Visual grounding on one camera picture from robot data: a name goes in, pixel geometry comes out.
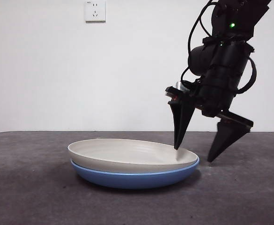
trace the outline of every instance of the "green led light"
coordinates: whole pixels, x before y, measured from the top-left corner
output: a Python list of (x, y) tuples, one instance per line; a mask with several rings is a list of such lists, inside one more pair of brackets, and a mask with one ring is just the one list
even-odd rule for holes
[(236, 26), (236, 24), (233, 23), (233, 22), (230, 24), (230, 28), (233, 28), (233, 27), (235, 27), (235, 26)]

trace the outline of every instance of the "plate rim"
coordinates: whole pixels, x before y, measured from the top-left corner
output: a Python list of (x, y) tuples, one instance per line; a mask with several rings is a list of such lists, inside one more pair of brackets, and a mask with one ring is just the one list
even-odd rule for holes
[(107, 171), (92, 170), (92, 169), (82, 167), (82, 166), (76, 164), (72, 159), (70, 160), (70, 163), (73, 166), (78, 167), (78, 168), (80, 168), (84, 171), (92, 172), (92, 173), (99, 173), (99, 174), (104, 174), (104, 175), (117, 175), (117, 176), (149, 176), (149, 175), (162, 175), (162, 174), (175, 173), (175, 172), (180, 172), (180, 171), (184, 171), (184, 170), (196, 167), (199, 164), (199, 162), (200, 162), (200, 159), (198, 157), (196, 162), (193, 163), (192, 165), (186, 166), (184, 168), (176, 169), (176, 170), (168, 170), (168, 171), (163, 171), (163, 172), (142, 172), (142, 173), (132, 172), (132, 173), (125, 173), (125, 172), (107, 172)]
[[(95, 138), (95, 139), (86, 139), (86, 140), (80, 140), (80, 141), (76, 141), (76, 142), (73, 142), (73, 143), (70, 143), (68, 146), (67, 146), (67, 149), (69, 152), (75, 154), (75, 155), (78, 155), (80, 157), (84, 157), (84, 158), (89, 158), (89, 159), (94, 159), (94, 160), (100, 160), (100, 161), (104, 161), (104, 162), (110, 162), (110, 163), (120, 163), (120, 164), (132, 164), (132, 165), (183, 165), (183, 164), (186, 164), (186, 163), (190, 163), (190, 162), (183, 162), (183, 163), (167, 163), (167, 164), (161, 164), (161, 163), (158, 163), (158, 164), (149, 164), (149, 163), (146, 163), (146, 164), (141, 164), (141, 163), (127, 163), (127, 162), (119, 162), (119, 161), (111, 161), (111, 160), (106, 160), (106, 159), (100, 159), (100, 158), (94, 158), (94, 157), (87, 157), (87, 156), (84, 156), (82, 154), (79, 154), (77, 152), (74, 152), (72, 151), (69, 147), (70, 145), (73, 145), (73, 144), (76, 144), (76, 143), (79, 143), (79, 142), (85, 142), (85, 141), (94, 141), (94, 140), (129, 140), (129, 141), (138, 141), (138, 142), (148, 142), (148, 143), (157, 143), (157, 144), (161, 144), (161, 145), (167, 145), (167, 146), (171, 146), (170, 144), (164, 144), (164, 143), (159, 143), (159, 142), (151, 142), (151, 141), (143, 141), (143, 140), (136, 140), (136, 139), (125, 139), (125, 138)], [(194, 154), (196, 156), (196, 160), (193, 161), (193, 164), (195, 164), (197, 162), (197, 160), (199, 159), (199, 156), (192, 152), (192, 151), (189, 151), (188, 149), (185, 149), (185, 148), (181, 148), (180, 149), (184, 149), (192, 154)]]

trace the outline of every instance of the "white plate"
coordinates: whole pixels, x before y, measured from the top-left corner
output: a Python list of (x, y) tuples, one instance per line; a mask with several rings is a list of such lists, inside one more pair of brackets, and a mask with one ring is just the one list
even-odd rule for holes
[(128, 139), (91, 139), (68, 146), (71, 159), (82, 167), (114, 173), (154, 173), (194, 164), (198, 156), (186, 149)]

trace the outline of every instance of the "white wall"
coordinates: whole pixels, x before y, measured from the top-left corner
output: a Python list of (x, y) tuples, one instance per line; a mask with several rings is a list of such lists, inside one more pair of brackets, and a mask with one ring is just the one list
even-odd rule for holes
[[(0, 132), (173, 130), (164, 90), (186, 66), (186, 39), (206, 2), (107, 0), (107, 22), (85, 24), (84, 0), (0, 0)], [(256, 84), (231, 106), (253, 131), (274, 131), (269, 6), (249, 41)], [(203, 37), (198, 28), (192, 46)], [(248, 65), (241, 84), (250, 74)], [(189, 130), (214, 131), (217, 121), (197, 111)]]

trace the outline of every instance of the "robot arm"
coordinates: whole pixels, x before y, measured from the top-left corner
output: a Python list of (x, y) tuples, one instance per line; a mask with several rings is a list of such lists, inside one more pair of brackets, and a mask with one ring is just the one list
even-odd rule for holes
[[(166, 95), (174, 119), (174, 148), (178, 149), (195, 108), (202, 115), (219, 117), (218, 132), (207, 160), (212, 162), (227, 147), (250, 132), (253, 122), (229, 111), (236, 94), (247, 91), (255, 82), (256, 68), (250, 54), (254, 48), (247, 41), (253, 37), (254, 26), (269, 9), (271, 0), (210, 0), (197, 18), (188, 40), (188, 68), (183, 72), (176, 88), (168, 87)], [(215, 6), (212, 14), (213, 31), (203, 39), (203, 45), (191, 51), (192, 33), (209, 6)], [(249, 82), (238, 89), (247, 61), (252, 65)], [(199, 76), (195, 82), (183, 80), (190, 71)]]

